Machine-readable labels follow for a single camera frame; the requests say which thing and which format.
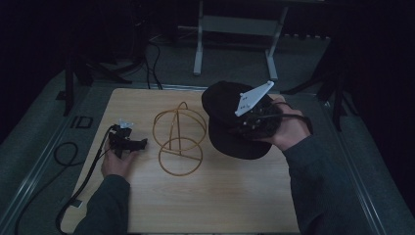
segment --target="person's left hand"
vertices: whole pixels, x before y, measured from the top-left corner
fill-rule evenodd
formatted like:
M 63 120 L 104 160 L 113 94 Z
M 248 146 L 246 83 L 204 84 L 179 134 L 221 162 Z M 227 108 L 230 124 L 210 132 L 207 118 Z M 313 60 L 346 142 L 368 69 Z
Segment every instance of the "person's left hand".
M 101 172 L 104 177 L 110 174 L 116 174 L 126 178 L 128 171 L 131 169 L 132 162 L 138 156 L 138 151 L 129 153 L 125 158 L 119 159 L 113 150 L 110 149 L 110 142 L 106 143 L 106 154 L 101 166 Z

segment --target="baseball cap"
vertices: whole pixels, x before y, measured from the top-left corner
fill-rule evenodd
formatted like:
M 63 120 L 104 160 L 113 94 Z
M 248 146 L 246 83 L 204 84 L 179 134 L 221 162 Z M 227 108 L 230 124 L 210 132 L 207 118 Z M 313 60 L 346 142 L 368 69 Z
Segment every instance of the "baseball cap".
M 202 105 L 209 116 L 208 137 L 213 147 L 222 154 L 238 159 L 255 160 L 266 155 L 272 146 L 253 140 L 252 136 L 257 135 L 235 131 L 246 119 L 246 115 L 235 115 L 240 94 L 252 89 L 254 88 L 238 82 L 219 81 L 202 94 Z M 268 95 L 264 95 L 256 105 L 270 107 L 272 100 Z

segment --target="cap brim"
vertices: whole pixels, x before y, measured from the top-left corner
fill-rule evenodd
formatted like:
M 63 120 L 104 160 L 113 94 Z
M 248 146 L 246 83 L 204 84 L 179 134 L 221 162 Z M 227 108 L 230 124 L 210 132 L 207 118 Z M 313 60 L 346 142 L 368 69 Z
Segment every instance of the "cap brim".
M 240 135 L 230 134 L 223 125 L 210 118 L 208 136 L 213 147 L 222 154 L 244 160 L 255 160 L 269 152 L 271 144 L 247 140 Z

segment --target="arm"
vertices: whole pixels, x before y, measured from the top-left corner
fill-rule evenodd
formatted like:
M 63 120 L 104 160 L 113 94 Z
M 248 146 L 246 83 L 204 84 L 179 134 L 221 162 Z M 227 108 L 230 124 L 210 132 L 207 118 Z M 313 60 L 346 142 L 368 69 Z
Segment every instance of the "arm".
M 275 99 L 284 114 L 301 115 Z M 283 151 L 301 234 L 371 234 L 362 208 L 340 164 L 334 163 L 298 118 L 283 118 L 274 136 L 262 139 Z
M 101 171 L 104 180 L 88 202 L 86 216 L 73 234 L 126 234 L 130 185 L 125 180 L 137 152 L 121 160 L 107 143 Z

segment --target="wooden tabletop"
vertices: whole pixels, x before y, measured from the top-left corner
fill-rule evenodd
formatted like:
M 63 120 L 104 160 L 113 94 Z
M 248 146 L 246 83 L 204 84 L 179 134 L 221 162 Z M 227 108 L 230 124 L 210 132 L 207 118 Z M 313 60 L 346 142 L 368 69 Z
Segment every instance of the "wooden tabletop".
M 120 118 L 134 122 L 131 140 L 148 138 L 148 145 L 134 161 L 128 181 L 129 232 L 134 233 L 265 233 L 299 232 L 285 157 L 275 147 L 253 160 L 225 156 L 211 145 L 208 134 L 201 142 L 203 161 L 185 176 L 165 172 L 159 163 L 161 146 L 153 135 L 155 117 L 176 109 L 181 102 L 208 123 L 201 91 L 116 89 L 80 173 L 75 190 L 83 182 L 107 129 Z M 157 123 L 156 135 L 164 143 L 174 114 Z M 180 116 L 181 136 L 198 140 L 204 130 L 193 119 Z M 197 156 L 198 147 L 186 154 Z M 161 158 L 174 172 L 187 172 L 195 161 L 179 156 Z M 88 185 L 78 199 L 80 208 L 69 207 L 62 229 L 71 233 L 86 215 L 86 204 L 103 180 L 98 162 Z

